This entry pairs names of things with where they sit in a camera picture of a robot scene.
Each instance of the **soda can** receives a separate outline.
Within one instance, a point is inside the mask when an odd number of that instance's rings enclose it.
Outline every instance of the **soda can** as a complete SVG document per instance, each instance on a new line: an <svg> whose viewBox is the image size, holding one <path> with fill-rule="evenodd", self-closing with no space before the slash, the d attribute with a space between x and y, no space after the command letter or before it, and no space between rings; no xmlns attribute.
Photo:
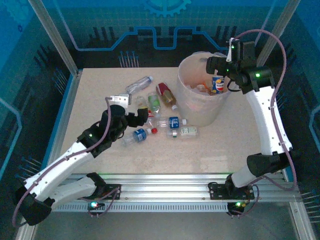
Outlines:
<svg viewBox="0 0 320 240"><path fill-rule="evenodd" d="M212 77L212 93L222 94L224 92L225 78L223 76Z"/></svg>

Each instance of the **plastic bucket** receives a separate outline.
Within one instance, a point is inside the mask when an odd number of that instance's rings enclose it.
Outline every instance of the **plastic bucket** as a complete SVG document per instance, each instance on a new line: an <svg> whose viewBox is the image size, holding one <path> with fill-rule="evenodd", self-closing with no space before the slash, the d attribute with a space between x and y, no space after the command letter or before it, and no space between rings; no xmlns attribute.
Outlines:
<svg viewBox="0 0 320 240"><path fill-rule="evenodd" d="M208 95L195 87L206 80L212 81L213 74L207 74L207 59L216 53L196 52L185 58L178 67L176 100L182 118L193 126L203 127L214 122L230 92L227 89L229 78L224 79L223 93Z"/></svg>

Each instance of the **gear logo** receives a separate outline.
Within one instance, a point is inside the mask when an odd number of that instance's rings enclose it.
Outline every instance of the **gear logo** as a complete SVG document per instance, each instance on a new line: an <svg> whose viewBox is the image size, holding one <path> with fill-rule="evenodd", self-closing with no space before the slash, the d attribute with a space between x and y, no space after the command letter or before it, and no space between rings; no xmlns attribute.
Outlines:
<svg viewBox="0 0 320 240"><path fill-rule="evenodd" d="M29 15L28 0L0 0L0 4L6 6L6 10L18 24L27 20Z"/></svg>
<svg viewBox="0 0 320 240"><path fill-rule="evenodd" d="M155 14L157 17L163 16L164 18L180 14L180 11L186 10L186 5L190 3L191 0L142 0L145 10L149 10L150 14Z"/></svg>

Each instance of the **small glass bottle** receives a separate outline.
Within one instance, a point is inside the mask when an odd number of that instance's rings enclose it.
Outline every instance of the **small glass bottle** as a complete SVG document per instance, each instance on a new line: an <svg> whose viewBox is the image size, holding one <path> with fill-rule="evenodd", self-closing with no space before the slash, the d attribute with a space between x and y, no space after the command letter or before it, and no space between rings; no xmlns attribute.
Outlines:
<svg viewBox="0 0 320 240"><path fill-rule="evenodd" d="M151 129L147 128L146 130L144 130L143 128L140 128L134 132L132 132L131 134L125 135L122 138L122 144L127 147L131 144L134 143L140 143L144 140L147 139L147 136L151 134Z"/></svg>
<svg viewBox="0 0 320 240"><path fill-rule="evenodd" d="M164 105L170 107L174 111L178 109L177 100L165 82L159 83L155 89L156 92L161 96Z"/></svg>
<svg viewBox="0 0 320 240"><path fill-rule="evenodd" d="M179 119L177 116L162 117L157 121L157 126L160 128L178 129L182 125L187 125L187 120Z"/></svg>
<svg viewBox="0 0 320 240"><path fill-rule="evenodd" d="M127 86L125 88L125 91L128 94L135 94L135 93L141 91L142 89L145 89L146 87L148 87L152 83L153 80L154 80L154 78L152 76L145 76L145 77L139 79L138 81L135 81L134 83Z"/></svg>
<svg viewBox="0 0 320 240"><path fill-rule="evenodd" d="M148 93L148 102L150 106L150 110L153 113L155 118L161 117L161 106L158 95L155 91Z"/></svg>
<svg viewBox="0 0 320 240"><path fill-rule="evenodd" d="M148 105L147 105L147 101L143 96L137 96L136 97L136 104L138 106L139 109L147 109ZM148 119L146 121L146 124L148 127L151 128L151 132L153 134L156 134L158 132L157 130L157 123L155 122L155 118L152 114L152 112L150 110L148 110Z"/></svg>
<svg viewBox="0 0 320 240"><path fill-rule="evenodd" d="M191 139L199 136L199 130L196 126L184 126L180 129L172 129L167 132L168 138Z"/></svg>

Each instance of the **table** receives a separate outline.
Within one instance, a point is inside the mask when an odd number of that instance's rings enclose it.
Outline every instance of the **table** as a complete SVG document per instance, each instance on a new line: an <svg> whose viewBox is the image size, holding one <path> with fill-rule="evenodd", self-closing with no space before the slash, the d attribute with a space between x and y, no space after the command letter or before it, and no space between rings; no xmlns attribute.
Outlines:
<svg viewBox="0 0 320 240"><path fill-rule="evenodd" d="M129 112L137 112L135 98L144 97L160 82L166 82L173 93L177 89L177 67L152 68L85 68L77 89L63 140L64 153L83 130L101 118L107 109L105 97L125 92L125 87L144 76L153 83L132 96ZM162 116L176 116L163 103ZM128 127L125 134L135 129ZM166 131L150 135L146 141L123 147L117 140L94 161L75 173L99 174L204 174L231 173L246 164L247 156L260 152L259 134L249 103L241 92L230 94L216 120L199 129L196 139L168 139Z"/></svg>

